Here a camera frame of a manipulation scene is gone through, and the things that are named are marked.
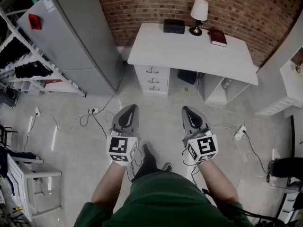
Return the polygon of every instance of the person's arm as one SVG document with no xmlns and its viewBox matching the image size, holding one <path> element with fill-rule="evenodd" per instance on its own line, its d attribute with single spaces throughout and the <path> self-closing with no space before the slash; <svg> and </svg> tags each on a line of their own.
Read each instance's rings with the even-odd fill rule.
<svg viewBox="0 0 303 227">
<path fill-rule="evenodd" d="M 120 194 L 125 169 L 125 166 L 113 161 L 95 189 L 91 202 L 112 212 Z"/>
<path fill-rule="evenodd" d="M 239 202 L 239 197 L 233 184 L 212 160 L 207 160 L 198 167 L 217 205 L 220 205 L 220 203 L 232 204 Z"/>
</svg>

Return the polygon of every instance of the person's leg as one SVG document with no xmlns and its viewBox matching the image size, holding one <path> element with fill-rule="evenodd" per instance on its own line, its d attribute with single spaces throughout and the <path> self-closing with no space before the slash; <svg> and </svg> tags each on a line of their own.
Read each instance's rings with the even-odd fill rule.
<svg viewBox="0 0 303 227">
<path fill-rule="evenodd" d="M 151 147 L 150 144 L 147 142 L 143 144 L 143 151 L 145 153 L 145 157 L 143 159 L 143 164 L 140 167 L 139 171 L 137 172 L 136 176 L 133 178 L 132 182 L 134 182 L 135 180 L 137 180 L 140 177 L 145 176 L 147 174 L 162 171 L 157 168 L 156 158 L 150 152 L 150 150 L 148 149 L 148 146 Z"/>
</svg>

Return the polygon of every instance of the red book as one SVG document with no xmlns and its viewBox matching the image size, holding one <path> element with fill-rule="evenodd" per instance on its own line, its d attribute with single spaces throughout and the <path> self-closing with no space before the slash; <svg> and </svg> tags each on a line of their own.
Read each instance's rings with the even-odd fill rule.
<svg viewBox="0 0 303 227">
<path fill-rule="evenodd" d="M 209 30 L 210 40 L 212 44 L 226 47 L 227 42 L 225 39 L 225 35 L 222 30 L 210 28 Z"/>
</svg>

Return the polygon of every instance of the black shoe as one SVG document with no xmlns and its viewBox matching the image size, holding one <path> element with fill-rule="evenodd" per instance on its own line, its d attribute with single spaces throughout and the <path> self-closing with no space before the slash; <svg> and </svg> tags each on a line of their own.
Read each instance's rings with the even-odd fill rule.
<svg viewBox="0 0 303 227">
<path fill-rule="evenodd" d="M 162 168 L 162 170 L 166 171 L 166 172 L 172 172 L 172 164 L 171 163 L 165 163 L 165 165 Z"/>
</svg>

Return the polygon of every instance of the clothing on shelf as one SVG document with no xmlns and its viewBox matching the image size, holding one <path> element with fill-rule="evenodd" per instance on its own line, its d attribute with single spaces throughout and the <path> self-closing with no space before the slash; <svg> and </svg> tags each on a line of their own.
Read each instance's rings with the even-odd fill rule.
<svg viewBox="0 0 303 227">
<path fill-rule="evenodd" d="M 47 69 L 38 61 L 15 68 L 16 78 L 31 78 L 33 76 L 46 77 L 52 73 L 51 70 Z"/>
<path fill-rule="evenodd" d="M 10 62 L 15 62 L 26 53 L 30 53 L 30 50 L 17 38 L 13 38 L 0 53 L 0 69 L 5 68 Z"/>
</svg>

